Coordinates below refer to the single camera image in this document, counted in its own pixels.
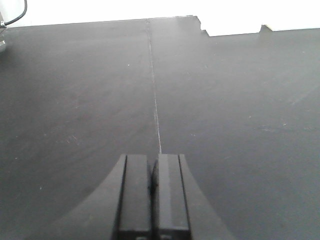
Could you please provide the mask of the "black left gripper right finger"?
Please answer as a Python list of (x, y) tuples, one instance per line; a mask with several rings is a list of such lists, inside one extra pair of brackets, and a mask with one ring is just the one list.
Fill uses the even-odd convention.
[(159, 154), (152, 187), (153, 239), (235, 239), (198, 186), (183, 154)]

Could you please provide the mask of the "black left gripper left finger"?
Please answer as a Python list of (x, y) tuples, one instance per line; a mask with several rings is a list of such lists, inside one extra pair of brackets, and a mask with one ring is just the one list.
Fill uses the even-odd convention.
[(81, 203), (29, 240), (150, 240), (150, 172), (146, 155), (122, 154)]

